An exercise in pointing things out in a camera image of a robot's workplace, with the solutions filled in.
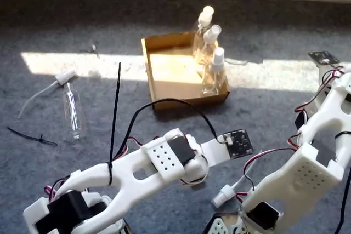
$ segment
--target black zip tie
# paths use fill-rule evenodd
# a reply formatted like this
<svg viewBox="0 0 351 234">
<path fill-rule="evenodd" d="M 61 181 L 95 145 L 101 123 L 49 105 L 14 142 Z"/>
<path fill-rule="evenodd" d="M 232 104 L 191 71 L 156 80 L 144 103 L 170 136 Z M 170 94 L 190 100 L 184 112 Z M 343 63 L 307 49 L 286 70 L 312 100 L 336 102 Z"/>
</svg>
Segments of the black zip tie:
<svg viewBox="0 0 351 234">
<path fill-rule="evenodd" d="M 118 95 L 120 94 L 120 85 L 121 85 L 121 63 L 118 64 L 118 77 L 117 77 L 117 87 L 116 87 L 116 96 L 115 96 L 115 108 L 114 108 L 114 117 L 113 117 L 113 120 L 112 120 L 110 161 L 108 162 L 109 174 L 110 174 L 109 186 L 112 184 L 112 168 L 113 168 L 112 158 L 113 158 L 113 155 L 114 155 L 115 127 L 116 127 Z"/>
<path fill-rule="evenodd" d="M 7 129 L 10 130 L 11 132 L 13 132 L 14 134 L 19 135 L 20 137 L 23 137 L 25 139 L 41 142 L 42 144 L 57 146 L 57 143 L 43 139 L 43 134 L 40 136 L 40 138 L 36 138 L 36 137 L 32 137 L 32 136 L 17 132 L 16 130 L 14 130 L 8 126 L 7 126 Z"/>
</svg>

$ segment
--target ventilation holes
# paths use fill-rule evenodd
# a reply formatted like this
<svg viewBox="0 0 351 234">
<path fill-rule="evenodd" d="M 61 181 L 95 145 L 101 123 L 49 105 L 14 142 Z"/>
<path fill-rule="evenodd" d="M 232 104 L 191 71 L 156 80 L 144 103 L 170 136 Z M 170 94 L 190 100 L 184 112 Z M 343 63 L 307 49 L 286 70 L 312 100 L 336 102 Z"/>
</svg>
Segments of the ventilation holes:
<svg viewBox="0 0 351 234">
<path fill-rule="evenodd" d="M 152 149 L 152 152 L 156 155 L 157 158 L 159 158 L 159 162 L 163 166 L 163 169 L 169 170 L 171 165 L 175 167 L 176 164 L 173 163 L 171 156 L 167 155 L 167 151 L 165 150 L 165 146 L 161 145 L 155 149 Z"/>
</svg>

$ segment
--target black cable tie on floor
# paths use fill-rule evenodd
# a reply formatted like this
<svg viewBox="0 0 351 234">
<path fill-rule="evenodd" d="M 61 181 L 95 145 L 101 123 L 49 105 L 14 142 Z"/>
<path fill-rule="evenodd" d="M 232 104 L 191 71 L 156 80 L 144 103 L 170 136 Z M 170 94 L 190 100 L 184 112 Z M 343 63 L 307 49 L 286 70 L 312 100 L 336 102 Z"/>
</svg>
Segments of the black cable tie on floor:
<svg viewBox="0 0 351 234">
<path fill-rule="evenodd" d="M 14 130 L 14 129 L 8 127 L 8 126 L 7 126 L 7 129 L 8 129 L 9 131 L 13 132 L 14 134 L 16 134 L 16 135 L 18 135 L 18 136 L 20 136 L 20 137 L 23 137 L 23 138 L 25 138 L 25 139 L 37 141 L 37 142 L 40 142 L 40 143 L 42 143 L 42 144 L 57 146 L 57 143 L 51 142 L 51 141 L 48 141 L 48 140 L 43 139 L 43 134 L 40 136 L 40 138 L 36 138 L 36 137 L 32 137 L 32 136 L 25 135 L 25 134 L 23 134 L 23 133 L 17 132 L 16 130 Z"/>
</svg>

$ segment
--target gray carpet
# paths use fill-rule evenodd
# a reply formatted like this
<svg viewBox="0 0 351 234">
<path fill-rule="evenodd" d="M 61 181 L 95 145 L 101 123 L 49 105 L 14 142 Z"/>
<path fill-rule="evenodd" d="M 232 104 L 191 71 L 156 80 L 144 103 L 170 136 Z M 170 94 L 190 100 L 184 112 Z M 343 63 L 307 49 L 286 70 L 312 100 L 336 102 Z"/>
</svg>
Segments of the gray carpet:
<svg viewBox="0 0 351 234">
<path fill-rule="evenodd" d="M 246 128 L 254 148 L 286 146 L 296 132 L 293 108 L 317 88 L 317 69 L 307 52 L 329 50 L 350 58 L 351 6 L 276 0 L 0 0 L 0 232 L 27 233 L 22 211 L 44 195 L 43 187 L 76 169 L 107 161 L 117 62 L 122 62 L 116 146 L 134 111 L 150 101 L 140 39 L 186 31 L 201 8 L 215 8 L 223 28 L 232 92 L 227 101 L 205 109 L 218 133 Z M 89 54 L 91 45 L 96 54 Z M 86 117 L 87 137 L 67 141 L 61 90 L 52 90 L 16 116 L 32 94 L 54 81 L 70 65 L 81 77 L 73 82 Z M 52 147 L 20 138 L 6 130 L 55 141 Z M 155 116 L 142 112 L 132 134 L 142 142 L 179 127 L 198 142 L 211 139 L 204 121 L 192 114 Z M 332 137 L 319 135 L 334 147 Z M 132 143 L 131 149 L 137 149 Z M 262 158 L 252 171 L 258 183 L 281 167 L 290 153 Z M 201 233 L 214 213 L 211 199 L 236 181 L 247 158 L 213 168 L 206 188 L 193 191 L 172 184 L 133 207 L 125 216 L 135 233 Z M 248 183 L 240 189 L 246 191 Z M 344 184 L 319 202 L 289 233 L 333 233 L 339 218 Z M 102 193 L 116 193 L 104 188 Z M 231 202 L 220 211 L 238 208 Z M 347 203 L 342 233 L 351 228 Z"/>
</svg>

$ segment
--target black cable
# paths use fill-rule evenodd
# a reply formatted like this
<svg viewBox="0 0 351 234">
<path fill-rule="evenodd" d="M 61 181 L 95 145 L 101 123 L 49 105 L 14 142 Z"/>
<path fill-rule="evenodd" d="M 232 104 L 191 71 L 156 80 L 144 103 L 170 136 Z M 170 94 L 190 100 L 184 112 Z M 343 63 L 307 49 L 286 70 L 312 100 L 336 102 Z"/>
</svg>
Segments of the black cable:
<svg viewBox="0 0 351 234">
<path fill-rule="evenodd" d="M 199 109 L 197 109 L 195 106 L 193 106 L 192 104 L 186 102 L 186 101 L 182 101 L 182 100 L 179 100 L 179 99 L 175 99 L 175 98 L 165 98 L 165 99 L 160 99 L 160 100 L 156 100 L 156 101 L 153 101 L 153 102 L 150 102 L 148 104 L 145 104 L 143 107 L 139 108 L 138 110 L 136 110 L 136 112 L 134 113 L 132 119 L 131 119 L 131 122 L 129 123 L 129 127 L 127 129 L 127 132 L 126 132 L 126 135 L 124 136 L 124 140 L 120 146 L 120 148 L 118 149 L 117 151 L 117 154 L 115 154 L 115 157 L 118 156 L 124 149 L 124 146 L 126 145 L 127 143 L 127 140 L 128 140 L 128 137 L 129 135 L 131 134 L 131 131 L 132 131 L 132 128 L 133 128 L 133 124 L 135 122 L 135 119 L 137 119 L 137 116 L 138 114 L 145 108 L 149 107 L 149 106 L 152 106 L 152 105 L 155 105 L 155 104 L 158 104 L 160 102 L 164 102 L 164 101 L 175 101 L 175 102 L 178 102 L 180 104 L 184 104 L 184 105 L 187 105 L 189 106 L 190 108 L 192 108 L 195 112 L 197 112 L 204 120 L 205 122 L 208 124 L 210 130 L 211 130 L 211 133 L 213 134 L 214 138 L 218 141 L 218 137 L 217 137 L 217 134 L 216 134 L 216 131 L 213 127 L 213 125 L 211 124 L 211 122 L 209 121 L 209 119 L 206 117 L 206 115 L 201 112 Z"/>
<path fill-rule="evenodd" d="M 17 132 L 16 130 L 14 130 L 14 129 L 8 127 L 8 126 L 7 126 L 7 129 L 10 130 L 11 132 L 13 132 L 16 135 L 19 135 L 20 137 L 23 137 L 23 138 L 26 138 L 26 139 L 29 139 L 29 140 L 33 140 L 33 141 L 37 141 L 37 142 L 41 142 L 42 144 L 57 146 L 57 143 L 43 139 L 43 135 L 41 135 L 40 138 L 36 138 L 36 137 L 32 137 L 32 136 L 25 135 L 23 133 Z"/>
<path fill-rule="evenodd" d="M 114 117 L 112 120 L 112 133 L 111 133 L 111 146 L 110 146 L 110 160 L 109 160 L 109 173 L 110 181 L 109 185 L 112 184 L 112 159 L 114 155 L 114 142 L 115 142 L 115 127 L 116 127 L 116 116 L 117 116 L 117 105 L 118 105 L 118 95 L 120 93 L 121 85 L 121 63 L 118 64 L 118 77 L 117 77 L 117 87 L 116 87 L 116 96 L 115 96 L 115 108 L 114 108 Z"/>
<path fill-rule="evenodd" d="M 342 131 L 342 132 L 338 133 L 337 135 L 335 135 L 335 139 L 337 139 L 339 136 L 341 136 L 343 134 L 351 134 L 351 131 Z"/>
<path fill-rule="evenodd" d="M 345 186 L 345 190 L 344 190 L 344 196 L 342 198 L 341 211 L 340 211 L 340 221 L 338 224 L 338 228 L 336 228 L 336 231 L 334 232 L 334 234 L 338 234 L 341 230 L 342 225 L 344 224 L 346 200 L 347 200 L 347 195 L 349 193 L 350 183 L 351 183 L 351 168 L 349 171 L 349 175 L 347 176 L 346 186 Z"/>
</svg>

